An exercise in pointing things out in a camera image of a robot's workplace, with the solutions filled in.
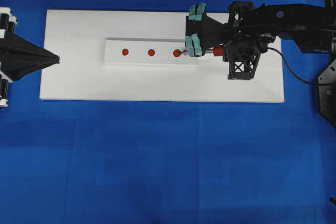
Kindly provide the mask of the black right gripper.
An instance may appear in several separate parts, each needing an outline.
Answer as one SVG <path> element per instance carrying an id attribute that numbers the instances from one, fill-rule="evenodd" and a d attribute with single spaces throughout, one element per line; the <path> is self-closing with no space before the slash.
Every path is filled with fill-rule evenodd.
<path id="1" fill-rule="evenodd" d="M 228 42 L 221 41 L 224 24 L 207 15 L 206 4 L 192 5 L 186 17 L 185 49 L 190 57 L 204 56 L 205 50 L 223 45 L 223 61 L 229 63 L 229 80 L 251 80 L 260 56 L 267 52 L 268 45 L 275 41 L 270 33 L 243 31 L 239 26 L 243 15 L 254 9 L 252 2 L 233 2 L 229 6 L 228 26 L 233 29 Z"/>

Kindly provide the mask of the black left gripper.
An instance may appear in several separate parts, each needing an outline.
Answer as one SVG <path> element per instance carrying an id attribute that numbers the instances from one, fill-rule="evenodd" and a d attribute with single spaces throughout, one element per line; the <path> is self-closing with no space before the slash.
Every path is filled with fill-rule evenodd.
<path id="1" fill-rule="evenodd" d="M 1 7 L 1 109 L 8 107 L 8 87 L 11 82 L 60 63 L 58 55 L 13 34 L 17 23 L 12 10 L 9 7 Z M 36 59 L 28 62 L 9 60 L 9 54 Z"/>

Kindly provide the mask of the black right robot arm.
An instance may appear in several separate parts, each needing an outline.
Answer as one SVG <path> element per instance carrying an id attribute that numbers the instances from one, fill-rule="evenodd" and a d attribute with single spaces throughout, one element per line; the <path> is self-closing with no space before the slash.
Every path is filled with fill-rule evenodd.
<path id="1" fill-rule="evenodd" d="M 307 4 L 232 2 L 224 24 L 209 17 L 204 3 L 190 7 L 182 54 L 213 53 L 229 64 L 229 80 L 251 80 L 260 56 L 275 39 L 293 40 L 304 54 L 335 54 L 335 8 Z"/>

